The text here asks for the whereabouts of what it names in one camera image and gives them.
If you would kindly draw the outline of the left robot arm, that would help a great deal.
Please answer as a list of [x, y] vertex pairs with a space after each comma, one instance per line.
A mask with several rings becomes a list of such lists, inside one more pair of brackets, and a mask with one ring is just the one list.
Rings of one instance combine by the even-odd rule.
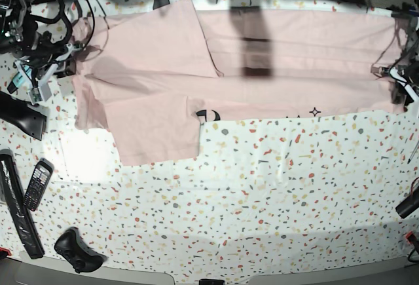
[[371, 73], [377, 78], [391, 79], [392, 103], [407, 106], [418, 96], [418, 7], [402, 3], [400, 7], [388, 7], [395, 19], [395, 32], [404, 31], [407, 40], [402, 45], [399, 58], [388, 66], [371, 66]]

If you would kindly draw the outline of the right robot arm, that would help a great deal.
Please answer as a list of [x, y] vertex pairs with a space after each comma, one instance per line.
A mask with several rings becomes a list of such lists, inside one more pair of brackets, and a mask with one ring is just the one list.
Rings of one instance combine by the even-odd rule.
[[75, 61], [90, 42], [72, 39], [74, 24], [65, 13], [64, 0], [56, 0], [58, 13], [53, 18], [32, 14], [35, 1], [1, 0], [1, 53], [14, 56], [33, 105], [51, 97], [52, 76], [74, 75]]

